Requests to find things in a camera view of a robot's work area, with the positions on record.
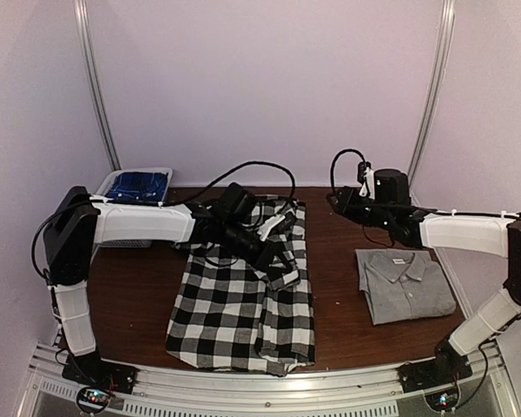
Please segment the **black white plaid shirt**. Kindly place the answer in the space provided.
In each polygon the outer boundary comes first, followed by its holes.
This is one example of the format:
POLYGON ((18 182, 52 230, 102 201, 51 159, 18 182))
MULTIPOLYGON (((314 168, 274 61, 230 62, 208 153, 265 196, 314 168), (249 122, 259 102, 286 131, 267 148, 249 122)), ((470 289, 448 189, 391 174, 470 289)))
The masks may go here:
POLYGON ((192 367, 285 376, 316 361, 313 295, 307 272, 307 205, 263 195, 246 223, 283 221, 268 241, 291 273, 271 278, 219 244, 181 243, 188 252, 169 318, 166 351, 192 367))

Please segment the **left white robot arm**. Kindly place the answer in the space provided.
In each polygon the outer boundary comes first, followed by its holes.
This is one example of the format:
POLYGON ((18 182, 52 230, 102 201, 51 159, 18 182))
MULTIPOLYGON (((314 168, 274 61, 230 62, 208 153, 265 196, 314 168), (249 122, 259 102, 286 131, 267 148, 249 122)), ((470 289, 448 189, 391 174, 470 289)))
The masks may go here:
POLYGON ((107 379, 91 325, 87 280, 95 245, 111 241, 213 242, 251 267, 279 277, 293 267, 267 238, 242 226, 256 197, 233 182, 212 203, 121 202, 75 186, 36 236, 43 239, 47 267, 40 271, 50 291, 75 373, 90 386, 107 379))

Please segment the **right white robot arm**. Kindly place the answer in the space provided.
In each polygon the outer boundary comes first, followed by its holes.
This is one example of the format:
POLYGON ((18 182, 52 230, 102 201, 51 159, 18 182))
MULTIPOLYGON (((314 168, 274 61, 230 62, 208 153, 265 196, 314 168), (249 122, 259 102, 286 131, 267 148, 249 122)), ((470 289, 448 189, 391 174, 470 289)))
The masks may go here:
MULTIPOLYGON (((372 248, 361 227, 319 206, 311 215, 309 270, 313 286, 318 369, 347 369, 419 360, 458 325, 461 308, 441 318, 373 326, 358 290, 355 250, 372 248)), ((449 279, 458 305, 476 308, 502 286, 509 262, 479 252, 440 248, 432 252, 449 279)))

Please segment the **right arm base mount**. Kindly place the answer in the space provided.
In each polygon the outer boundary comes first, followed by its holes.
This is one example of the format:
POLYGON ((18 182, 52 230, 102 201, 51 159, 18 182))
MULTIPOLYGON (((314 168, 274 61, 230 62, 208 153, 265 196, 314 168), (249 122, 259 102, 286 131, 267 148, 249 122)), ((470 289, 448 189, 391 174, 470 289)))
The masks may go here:
POLYGON ((404 393, 453 384, 472 376, 466 356, 452 359, 438 355, 425 361, 407 362, 397 372, 404 393))

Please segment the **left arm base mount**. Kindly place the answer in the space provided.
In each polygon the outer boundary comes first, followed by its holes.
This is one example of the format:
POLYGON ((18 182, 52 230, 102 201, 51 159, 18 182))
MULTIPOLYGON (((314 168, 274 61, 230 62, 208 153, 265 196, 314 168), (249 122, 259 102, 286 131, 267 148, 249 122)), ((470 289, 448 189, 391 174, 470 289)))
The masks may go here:
POLYGON ((136 376, 135 367, 109 361, 103 361, 97 370, 83 370, 73 361, 68 361, 62 370, 62 377, 66 380, 121 394, 133 393, 136 376))

